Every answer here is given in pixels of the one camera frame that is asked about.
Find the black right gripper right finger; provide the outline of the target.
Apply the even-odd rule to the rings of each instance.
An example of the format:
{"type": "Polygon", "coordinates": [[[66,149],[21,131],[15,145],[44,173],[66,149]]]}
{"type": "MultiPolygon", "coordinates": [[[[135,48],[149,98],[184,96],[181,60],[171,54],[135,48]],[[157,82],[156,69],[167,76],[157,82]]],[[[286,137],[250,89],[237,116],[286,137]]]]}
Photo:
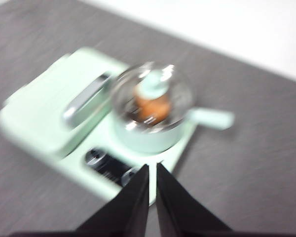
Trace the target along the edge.
{"type": "Polygon", "coordinates": [[[156,165],[160,232],[163,237],[295,237],[288,233],[233,230],[199,203],[163,166],[156,165]]]}

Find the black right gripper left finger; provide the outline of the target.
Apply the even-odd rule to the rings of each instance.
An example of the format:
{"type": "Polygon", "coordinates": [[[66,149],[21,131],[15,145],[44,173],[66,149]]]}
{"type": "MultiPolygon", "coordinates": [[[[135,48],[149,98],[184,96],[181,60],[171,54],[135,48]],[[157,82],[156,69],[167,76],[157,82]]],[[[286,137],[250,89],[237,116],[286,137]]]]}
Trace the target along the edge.
{"type": "Polygon", "coordinates": [[[143,237],[149,199],[149,169],[143,165],[118,195],[74,231],[16,232],[13,237],[143,237]]]}

